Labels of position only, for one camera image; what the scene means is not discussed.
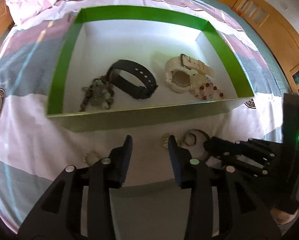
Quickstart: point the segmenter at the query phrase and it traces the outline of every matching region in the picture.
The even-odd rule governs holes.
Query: box
[[[165,63],[184,53],[213,68],[218,101],[198,101],[165,83]],[[114,87],[109,110],[79,112],[92,80],[119,59],[152,72],[158,88],[149,99],[134,99]],[[228,112],[254,94],[234,53],[206,20],[166,9],[99,6],[82,9],[62,48],[47,104],[47,117],[74,131],[109,130],[193,119]]]

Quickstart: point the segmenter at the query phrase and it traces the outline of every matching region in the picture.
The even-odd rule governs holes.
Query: beige watch
[[[212,68],[202,61],[181,54],[168,60],[165,64],[165,77],[168,86],[178,93],[193,90],[207,83],[206,75],[214,77]]]

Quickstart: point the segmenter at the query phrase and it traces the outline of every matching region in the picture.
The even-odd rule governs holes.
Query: black wristband
[[[142,81],[145,87],[136,86],[121,77],[120,70],[124,70],[136,76],[140,81]],[[120,59],[118,62],[115,62],[108,70],[106,77],[113,85],[118,87],[120,90],[123,90],[125,93],[128,93],[135,99],[150,98],[158,87],[154,76],[147,68],[141,64],[125,59]]]

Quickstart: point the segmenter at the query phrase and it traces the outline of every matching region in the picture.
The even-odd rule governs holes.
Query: silver screw
[[[194,158],[190,159],[189,163],[192,164],[192,165],[199,165],[199,159],[194,159]]]
[[[105,165],[110,164],[111,159],[110,158],[104,158],[104,159],[102,159],[102,163],[105,164]]]
[[[235,168],[233,166],[227,166],[226,171],[230,172],[230,173],[233,173],[235,171]]]
[[[69,165],[65,168],[66,172],[73,172],[75,170],[75,167],[73,165]]]

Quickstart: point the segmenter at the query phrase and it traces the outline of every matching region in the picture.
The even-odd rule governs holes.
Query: watch face
[[[172,71],[172,82],[180,87],[188,87],[190,85],[190,78],[187,73],[181,70]]]

